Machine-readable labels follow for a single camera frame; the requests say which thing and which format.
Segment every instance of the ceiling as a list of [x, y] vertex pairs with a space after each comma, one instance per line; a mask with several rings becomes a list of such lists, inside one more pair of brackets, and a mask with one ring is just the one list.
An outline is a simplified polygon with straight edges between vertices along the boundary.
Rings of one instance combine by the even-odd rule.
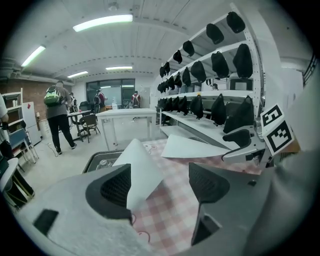
[[[116, 11], [108, 9], [113, 2], [118, 4]], [[135, 76], [154, 77], [183, 42], [214, 20], [214, 10], [222, 2], [226, 1], [43, 0], [26, 14], [3, 56], [21, 65], [44, 45], [46, 50], [22, 70], [24, 73], [66, 79], [81, 71], [94, 76], [106, 74], [106, 67], [132, 65]], [[92, 19], [128, 13], [134, 17], [131, 23], [81, 32], [72, 28]]]

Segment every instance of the paper sheet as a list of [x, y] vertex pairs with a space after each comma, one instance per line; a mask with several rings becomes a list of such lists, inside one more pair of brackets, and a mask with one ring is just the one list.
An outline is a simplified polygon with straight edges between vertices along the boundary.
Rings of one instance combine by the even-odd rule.
[[163, 158], [208, 158], [229, 152], [218, 146], [171, 134], [161, 154]]
[[126, 208], [137, 210], [164, 179], [142, 143], [133, 139], [113, 166], [131, 164], [131, 188]]

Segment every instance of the brick wall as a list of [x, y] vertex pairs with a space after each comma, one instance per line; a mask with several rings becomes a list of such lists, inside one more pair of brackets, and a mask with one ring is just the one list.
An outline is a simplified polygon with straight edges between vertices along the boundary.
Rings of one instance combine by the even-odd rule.
[[[33, 102], [34, 111], [39, 112], [40, 120], [43, 120], [46, 119], [45, 93], [52, 85], [54, 84], [50, 82], [10, 79], [8, 83], [0, 82], [0, 93], [20, 92], [22, 88], [23, 102]], [[64, 88], [71, 92], [71, 86], [65, 85]]]

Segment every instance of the black rectangle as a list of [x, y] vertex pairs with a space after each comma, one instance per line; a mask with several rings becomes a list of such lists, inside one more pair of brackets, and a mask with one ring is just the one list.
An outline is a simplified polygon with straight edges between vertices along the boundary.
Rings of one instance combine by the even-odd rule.
[[34, 221], [33, 225], [45, 236], [47, 236], [50, 228], [53, 226], [59, 212], [56, 210], [44, 209], [38, 218]]

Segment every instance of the gray shirt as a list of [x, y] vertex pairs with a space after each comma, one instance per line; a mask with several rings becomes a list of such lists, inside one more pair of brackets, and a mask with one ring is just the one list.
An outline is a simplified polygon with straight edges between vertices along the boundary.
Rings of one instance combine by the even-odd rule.
[[67, 107], [71, 104], [71, 98], [67, 89], [63, 87], [56, 87], [62, 96], [61, 105], [46, 106], [46, 118], [53, 118], [60, 115], [67, 115]]

